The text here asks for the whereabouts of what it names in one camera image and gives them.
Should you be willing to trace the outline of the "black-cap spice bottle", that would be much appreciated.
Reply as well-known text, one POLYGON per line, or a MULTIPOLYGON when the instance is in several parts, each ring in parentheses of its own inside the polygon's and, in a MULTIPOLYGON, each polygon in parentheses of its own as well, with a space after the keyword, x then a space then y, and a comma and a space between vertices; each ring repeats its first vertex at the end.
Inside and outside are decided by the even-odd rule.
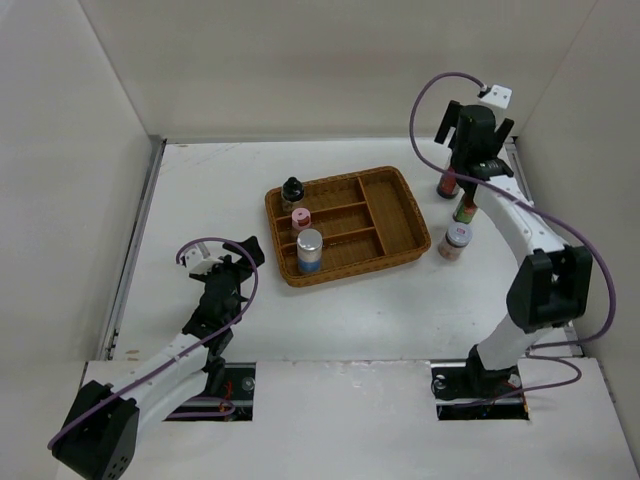
POLYGON ((281 187, 281 205, 285 213, 290 214, 301 205, 305 196, 303 183, 296 177, 289 177, 281 187))

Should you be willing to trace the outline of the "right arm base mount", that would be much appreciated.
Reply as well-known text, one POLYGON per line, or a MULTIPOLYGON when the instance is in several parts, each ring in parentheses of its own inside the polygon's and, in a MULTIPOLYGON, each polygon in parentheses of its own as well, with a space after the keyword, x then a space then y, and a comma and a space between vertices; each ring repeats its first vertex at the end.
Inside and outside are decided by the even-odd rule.
POLYGON ((517 366, 485 375, 468 368, 465 362, 432 363, 431 374, 431 392, 440 421, 529 419, 523 393, 506 397, 522 387, 517 366))

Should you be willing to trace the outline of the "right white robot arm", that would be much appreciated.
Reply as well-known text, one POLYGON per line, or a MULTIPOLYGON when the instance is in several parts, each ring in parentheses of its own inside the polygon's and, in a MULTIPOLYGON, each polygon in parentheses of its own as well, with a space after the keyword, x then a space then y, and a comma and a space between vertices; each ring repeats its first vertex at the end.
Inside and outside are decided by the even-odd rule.
POLYGON ((481 104, 450 101, 435 140, 451 150, 446 179, 463 193, 453 217, 468 224, 477 211, 494 223, 519 264, 506 294, 507 314, 474 345, 451 377, 454 397, 491 397, 514 375, 519 358, 555 328, 586 310, 593 257, 572 247, 534 213, 499 158, 513 122, 498 122, 481 104))

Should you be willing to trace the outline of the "tall clear black-cap bottle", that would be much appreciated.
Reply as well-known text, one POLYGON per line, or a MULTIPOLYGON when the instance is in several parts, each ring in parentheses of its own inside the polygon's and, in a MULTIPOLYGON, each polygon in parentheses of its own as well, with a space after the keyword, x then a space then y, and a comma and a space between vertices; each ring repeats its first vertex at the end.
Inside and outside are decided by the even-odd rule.
POLYGON ((441 175, 436 188, 437 194, 447 200, 454 199, 459 193, 459 185, 453 176, 454 172, 452 165, 448 164, 446 172, 441 175))

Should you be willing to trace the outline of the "yellow-cap red sauce bottle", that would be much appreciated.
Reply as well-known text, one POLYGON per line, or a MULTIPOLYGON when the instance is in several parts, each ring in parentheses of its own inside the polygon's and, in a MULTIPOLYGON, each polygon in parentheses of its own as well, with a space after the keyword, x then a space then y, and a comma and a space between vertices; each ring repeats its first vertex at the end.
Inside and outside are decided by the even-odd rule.
POLYGON ((473 199, 469 195, 464 194, 456 206, 452 218, 455 222, 470 224, 477 210, 478 207, 473 199))

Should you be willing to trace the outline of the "pink-cap spice bottle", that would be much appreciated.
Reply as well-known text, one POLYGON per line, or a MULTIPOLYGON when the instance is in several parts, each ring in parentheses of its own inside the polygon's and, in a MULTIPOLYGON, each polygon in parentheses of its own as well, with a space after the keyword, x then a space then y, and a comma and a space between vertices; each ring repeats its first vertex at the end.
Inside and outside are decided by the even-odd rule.
POLYGON ((304 208, 298 207, 291 212, 291 238, 297 240, 299 234, 310 228, 312 224, 311 212, 304 208))

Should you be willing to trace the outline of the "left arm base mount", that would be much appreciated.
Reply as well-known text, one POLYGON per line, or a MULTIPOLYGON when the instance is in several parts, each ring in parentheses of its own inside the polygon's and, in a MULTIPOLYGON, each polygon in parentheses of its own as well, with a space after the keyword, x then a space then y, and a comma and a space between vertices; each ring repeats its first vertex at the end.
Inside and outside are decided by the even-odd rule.
POLYGON ((170 422, 246 422, 253 419, 255 363, 228 363, 211 373, 202 393, 167 417, 170 422))

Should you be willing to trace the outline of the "silver-lid blue-label jar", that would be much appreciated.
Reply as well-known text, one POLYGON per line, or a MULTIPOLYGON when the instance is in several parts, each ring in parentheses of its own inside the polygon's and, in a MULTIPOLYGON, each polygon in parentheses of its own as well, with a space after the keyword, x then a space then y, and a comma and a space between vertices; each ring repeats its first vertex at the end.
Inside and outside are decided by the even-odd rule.
POLYGON ((323 236, 313 228, 301 231, 296 240, 297 264, 303 274, 320 270, 323 254, 323 236))

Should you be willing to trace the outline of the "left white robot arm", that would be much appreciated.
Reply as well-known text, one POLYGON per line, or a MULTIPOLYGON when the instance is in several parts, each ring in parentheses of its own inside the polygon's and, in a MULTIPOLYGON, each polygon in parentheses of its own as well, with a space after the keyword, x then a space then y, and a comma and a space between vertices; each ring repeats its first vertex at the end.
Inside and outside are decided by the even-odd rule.
POLYGON ((91 380, 76 394, 47 448, 84 479, 118 479, 141 436, 165 420, 226 419, 236 407, 224 387, 223 352, 255 296, 242 284, 258 279, 265 256, 256 237, 223 240, 214 258, 210 238, 188 242, 176 255, 204 290, 182 330, 159 353, 117 381, 91 380))

